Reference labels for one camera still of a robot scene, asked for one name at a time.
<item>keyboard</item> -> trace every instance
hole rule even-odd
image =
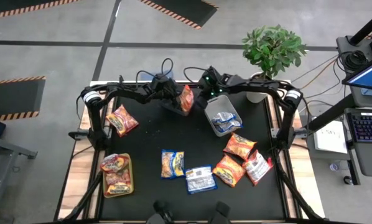
[[[372,110],[348,108],[345,112],[354,142],[372,142]]]

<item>plastic container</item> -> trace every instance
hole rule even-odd
[[[213,125],[213,123],[211,121],[211,119],[215,115],[217,115],[219,112],[233,113],[233,114],[236,115],[236,119],[235,120],[237,120],[238,122],[240,122],[240,124],[243,124],[243,121],[241,120],[241,118],[238,115],[236,109],[233,107],[233,105],[231,104],[231,102],[230,102],[230,100],[229,100],[229,98],[227,96],[220,95],[218,97],[215,97],[213,99],[208,100],[207,102],[208,102],[208,105],[207,105],[207,107],[204,110],[205,116],[207,117],[208,122],[210,123],[213,132],[215,132],[215,134],[218,137],[222,137],[222,136],[227,135],[229,133],[232,133],[233,131],[235,131],[236,129],[238,129],[237,127],[233,127],[231,129],[225,131],[224,133],[221,133],[218,130],[216,130],[215,126]]]
[[[115,194],[115,195],[105,195],[105,194],[103,194],[103,196],[105,196],[105,198],[118,197],[118,196],[122,196],[122,195],[131,194],[132,192],[134,192],[134,174],[132,173],[131,157],[129,156],[128,153],[120,154],[120,156],[126,156],[129,159],[128,166],[129,166],[129,175],[130,175],[130,178],[131,178],[131,186],[130,186],[131,190],[129,192],[124,193],[124,194]],[[106,182],[106,175],[107,175],[107,173],[103,172],[103,192],[107,192],[107,189],[109,187],[107,185],[107,182]]]

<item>orange snack bag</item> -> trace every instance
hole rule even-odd
[[[238,134],[232,133],[232,136],[230,137],[228,144],[223,151],[240,156],[247,161],[249,152],[251,152],[255,143],[256,142],[245,139]]]
[[[185,113],[189,113],[194,103],[194,95],[193,91],[190,89],[188,85],[185,85],[183,92],[179,96],[179,99],[182,111]]]
[[[230,156],[225,155],[212,172],[230,187],[235,187],[246,171]]]
[[[106,119],[117,129],[117,133],[120,137],[139,124],[135,118],[126,111],[123,105],[116,109],[114,113],[107,115]]]

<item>concrete floor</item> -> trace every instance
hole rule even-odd
[[[0,19],[0,40],[102,42],[115,0],[79,2]],[[335,46],[338,36],[354,34],[372,18],[372,0],[210,0],[219,11],[194,30],[137,0],[122,0],[111,42],[239,44],[247,31],[262,25],[292,29],[311,46]],[[73,141],[67,136],[77,128],[75,99],[89,84],[99,47],[31,47],[0,45],[0,79],[46,75],[41,113],[32,119],[8,121],[4,138],[39,151],[34,161],[20,158],[21,171],[13,173],[0,215],[15,223],[48,222],[53,219],[67,171]],[[184,80],[186,66],[213,65],[220,72],[248,77],[258,68],[240,50],[109,48],[99,80],[133,80],[140,69],[156,72],[164,58],[174,61],[174,77]],[[299,68],[291,67],[278,79],[293,80],[336,52],[309,52]],[[296,81],[303,86],[318,71]],[[344,78],[339,69],[337,73]],[[190,71],[191,78],[201,73]],[[308,88],[306,96],[337,82],[328,69]],[[338,86],[329,94],[336,93]],[[343,92],[314,98],[334,104]],[[318,115],[325,105],[312,105]],[[331,161],[313,160],[326,217],[335,221],[372,223],[372,177],[361,175],[361,186],[344,185],[343,172],[332,172]]]

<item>wheel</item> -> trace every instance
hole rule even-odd
[[[344,176],[343,177],[343,182],[348,184],[348,185],[353,185],[352,177],[350,177],[350,176]]]

